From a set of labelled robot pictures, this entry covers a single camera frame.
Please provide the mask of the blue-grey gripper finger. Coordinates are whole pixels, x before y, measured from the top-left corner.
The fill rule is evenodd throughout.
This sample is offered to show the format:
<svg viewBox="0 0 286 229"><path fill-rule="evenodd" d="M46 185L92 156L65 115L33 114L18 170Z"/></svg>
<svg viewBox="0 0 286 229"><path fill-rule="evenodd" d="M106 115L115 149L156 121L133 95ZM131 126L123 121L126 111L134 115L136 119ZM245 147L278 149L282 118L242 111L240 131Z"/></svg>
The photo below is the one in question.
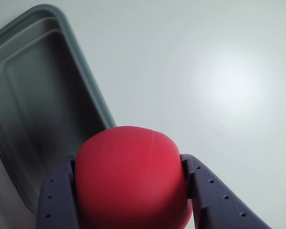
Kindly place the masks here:
<svg viewBox="0 0 286 229"><path fill-rule="evenodd" d="M181 154L181 162L196 229L270 228L196 157Z"/></svg>
<svg viewBox="0 0 286 229"><path fill-rule="evenodd" d="M40 190L37 229L79 229L75 189L75 157L67 156L54 168Z"/></svg>

